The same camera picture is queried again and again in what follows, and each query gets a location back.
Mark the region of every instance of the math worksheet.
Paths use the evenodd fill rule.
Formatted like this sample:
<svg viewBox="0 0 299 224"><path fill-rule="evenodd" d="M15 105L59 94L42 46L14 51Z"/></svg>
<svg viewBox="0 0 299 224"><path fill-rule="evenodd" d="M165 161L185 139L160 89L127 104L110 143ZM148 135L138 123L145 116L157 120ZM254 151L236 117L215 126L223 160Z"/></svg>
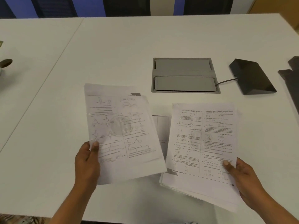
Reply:
<svg viewBox="0 0 299 224"><path fill-rule="evenodd" d="M236 166L237 111L234 105L175 104L166 157L167 173L163 174L161 184L185 194L192 192L237 204L238 190L222 166L223 160Z"/></svg>
<svg viewBox="0 0 299 224"><path fill-rule="evenodd" d="M85 84L89 139L100 143L98 184L166 171L147 101L125 86Z"/></svg>

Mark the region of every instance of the black cable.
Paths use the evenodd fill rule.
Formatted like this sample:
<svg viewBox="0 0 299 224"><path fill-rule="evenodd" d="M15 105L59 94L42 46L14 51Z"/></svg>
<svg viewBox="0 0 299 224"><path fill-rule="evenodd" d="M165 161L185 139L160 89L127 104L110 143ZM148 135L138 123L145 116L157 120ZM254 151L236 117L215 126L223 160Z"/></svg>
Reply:
<svg viewBox="0 0 299 224"><path fill-rule="evenodd" d="M225 80L225 81L223 81L223 82L219 82L219 83L216 84L216 87L217 87L219 84L221 84L221 83L229 82L229 81L233 81L233 80L238 80L238 78L235 78L235 79L229 79L229 80Z"/></svg>

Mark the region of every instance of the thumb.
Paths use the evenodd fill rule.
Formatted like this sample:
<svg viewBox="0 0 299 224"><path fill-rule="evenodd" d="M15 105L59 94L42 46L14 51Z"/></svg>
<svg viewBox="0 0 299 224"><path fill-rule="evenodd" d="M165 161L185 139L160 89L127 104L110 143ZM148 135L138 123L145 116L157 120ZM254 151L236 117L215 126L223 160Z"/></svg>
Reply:
<svg viewBox="0 0 299 224"><path fill-rule="evenodd" d="M238 177L239 171L237 169L235 169L234 166L231 165L230 162L228 162L227 160L224 160L223 166L231 174L231 176L233 176L234 179L236 179Z"/></svg>
<svg viewBox="0 0 299 224"><path fill-rule="evenodd" d="M92 149L90 152L89 159L98 160L98 155L99 155L99 142L94 142L92 144Z"/></svg>

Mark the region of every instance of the white table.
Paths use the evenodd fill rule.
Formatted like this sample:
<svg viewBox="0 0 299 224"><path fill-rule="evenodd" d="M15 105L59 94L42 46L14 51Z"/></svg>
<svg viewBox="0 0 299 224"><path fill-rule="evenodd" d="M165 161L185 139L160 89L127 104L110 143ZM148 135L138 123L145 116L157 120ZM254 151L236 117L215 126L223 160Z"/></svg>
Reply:
<svg viewBox="0 0 299 224"><path fill-rule="evenodd" d="M51 217L58 209L88 140L83 85L96 83L137 86L154 115L170 115L172 103L235 103L242 113L239 157L299 218L298 114L277 73L298 52L298 35L278 14L84 19L0 155L0 213ZM230 82L221 94L151 93L154 57L211 57L219 82L232 78L235 58L257 61L278 92L244 96ZM214 209L160 187L157 176L97 186L83 218L263 223L243 202L236 214Z"/></svg>
<svg viewBox="0 0 299 224"><path fill-rule="evenodd" d="M0 20L0 151L71 40L82 18Z"/></svg>

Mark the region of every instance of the person's left hand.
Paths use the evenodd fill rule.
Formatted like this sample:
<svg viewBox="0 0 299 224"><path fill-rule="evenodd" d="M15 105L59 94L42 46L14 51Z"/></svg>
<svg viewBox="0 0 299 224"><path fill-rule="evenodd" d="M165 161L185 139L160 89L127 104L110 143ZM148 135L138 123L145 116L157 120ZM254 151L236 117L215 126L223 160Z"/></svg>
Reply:
<svg viewBox="0 0 299 224"><path fill-rule="evenodd" d="M92 194L100 176L99 143L94 142L91 151L89 147L89 142L85 142L76 155L74 187Z"/></svg>

